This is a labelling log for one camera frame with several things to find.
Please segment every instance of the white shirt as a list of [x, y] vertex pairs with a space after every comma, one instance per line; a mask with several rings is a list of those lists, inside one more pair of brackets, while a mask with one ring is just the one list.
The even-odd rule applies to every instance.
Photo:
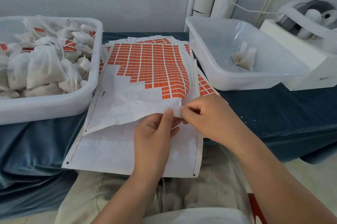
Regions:
[[251, 224], [240, 211], [230, 208], [189, 208], [147, 217], [143, 224]]

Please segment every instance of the tile floor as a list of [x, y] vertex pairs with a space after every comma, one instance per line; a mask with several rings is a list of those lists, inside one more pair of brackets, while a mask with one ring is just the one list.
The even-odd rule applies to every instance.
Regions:
[[[285, 166], [337, 216], [337, 154], [319, 165], [310, 165], [296, 159], [285, 163]], [[11, 221], [2, 221], [0, 224], [53, 224], [56, 215], [57, 212], [40, 213]]]

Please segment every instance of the person's left arm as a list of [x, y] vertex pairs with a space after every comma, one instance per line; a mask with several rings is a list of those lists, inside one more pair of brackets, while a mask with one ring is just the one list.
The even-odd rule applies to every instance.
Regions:
[[133, 173], [92, 224], [141, 222], [164, 174], [171, 138], [179, 132], [176, 126], [180, 122], [173, 118], [173, 111], [169, 108], [165, 114], [150, 115], [137, 125], [134, 130]]

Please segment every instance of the fingernail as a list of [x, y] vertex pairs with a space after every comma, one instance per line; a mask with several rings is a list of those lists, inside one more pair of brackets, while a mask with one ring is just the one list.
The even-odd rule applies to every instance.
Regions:
[[165, 111], [165, 113], [167, 113], [167, 114], [173, 114], [172, 108], [167, 108], [167, 110]]

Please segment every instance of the nearly empty white bin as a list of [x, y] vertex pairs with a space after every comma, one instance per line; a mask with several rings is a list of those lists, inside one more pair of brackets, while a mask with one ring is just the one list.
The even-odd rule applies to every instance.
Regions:
[[[188, 17], [190, 45], [211, 85], [218, 90], [271, 88], [309, 72], [309, 68], [273, 38], [236, 19]], [[253, 71], [230, 58], [242, 42], [257, 48]]]
[[[0, 42], [17, 42], [14, 34], [28, 32], [23, 16], [0, 18]], [[103, 25], [93, 18], [69, 18], [78, 24], [96, 29], [87, 84], [70, 94], [0, 100], [0, 125], [67, 117], [80, 114], [88, 108], [98, 83]]]

